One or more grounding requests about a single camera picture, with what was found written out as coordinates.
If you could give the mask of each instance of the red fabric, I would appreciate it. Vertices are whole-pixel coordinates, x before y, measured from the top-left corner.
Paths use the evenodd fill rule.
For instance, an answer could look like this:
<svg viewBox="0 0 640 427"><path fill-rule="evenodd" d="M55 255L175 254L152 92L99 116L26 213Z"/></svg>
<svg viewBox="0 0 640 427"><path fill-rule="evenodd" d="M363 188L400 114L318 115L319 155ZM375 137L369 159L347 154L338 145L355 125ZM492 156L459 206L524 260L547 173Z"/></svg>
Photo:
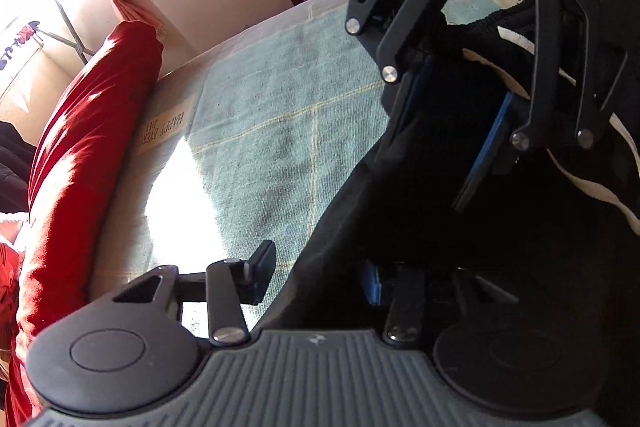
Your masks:
<svg viewBox="0 0 640 427"><path fill-rule="evenodd" d="M161 54L154 28L120 23L63 93L40 139L29 183L31 231L5 399L8 426L40 409L24 370L33 337L86 304L94 243Z"/></svg>

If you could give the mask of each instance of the ribbed rubber surface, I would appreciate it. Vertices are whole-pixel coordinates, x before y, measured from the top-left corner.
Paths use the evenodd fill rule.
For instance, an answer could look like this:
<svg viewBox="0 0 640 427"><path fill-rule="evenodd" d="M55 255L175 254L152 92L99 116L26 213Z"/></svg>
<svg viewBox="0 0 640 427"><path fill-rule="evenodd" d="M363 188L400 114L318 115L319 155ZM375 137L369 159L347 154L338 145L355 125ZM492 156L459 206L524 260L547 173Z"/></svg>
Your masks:
<svg viewBox="0 0 640 427"><path fill-rule="evenodd" d="M181 396L111 420L48 410L37 427L601 427L590 412L528 423L492 418L450 391L421 353L384 346L371 331L264 331L214 354Z"/></svg>

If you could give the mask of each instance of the metal screw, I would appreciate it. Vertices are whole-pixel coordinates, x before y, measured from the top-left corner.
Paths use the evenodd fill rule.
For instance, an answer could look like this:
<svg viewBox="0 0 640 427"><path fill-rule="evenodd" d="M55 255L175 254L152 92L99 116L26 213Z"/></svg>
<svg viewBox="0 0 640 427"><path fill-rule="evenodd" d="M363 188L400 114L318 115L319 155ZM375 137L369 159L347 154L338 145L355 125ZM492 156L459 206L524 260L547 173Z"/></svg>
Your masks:
<svg viewBox="0 0 640 427"><path fill-rule="evenodd" d="M387 336L394 342L413 342L418 338L418 330L415 328L401 328L394 326L386 332Z"/></svg>
<svg viewBox="0 0 640 427"><path fill-rule="evenodd" d="M382 68L382 79L389 84L393 84L398 79L398 70L393 66Z"/></svg>
<svg viewBox="0 0 640 427"><path fill-rule="evenodd" d="M582 129L578 131L578 145L583 149L590 149L593 147L593 133L589 129Z"/></svg>
<svg viewBox="0 0 640 427"><path fill-rule="evenodd" d="M511 136L511 144L521 152L525 152L529 148L529 137L523 132L515 132Z"/></svg>
<svg viewBox="0 0 640 427"><path fill-rule="evenodd" d="M243 330L236 327L220 328L213 333L213 340L225 346L235 346L242 344L246 340Z"/></svg>
<svg viewBox="0 0 640 427"><path fill-rule="evenodd" d="M360 31L360 23L357 19L351 18L345 24L345 28L347 28L347 33L349 35L355 35Z"/></svg>

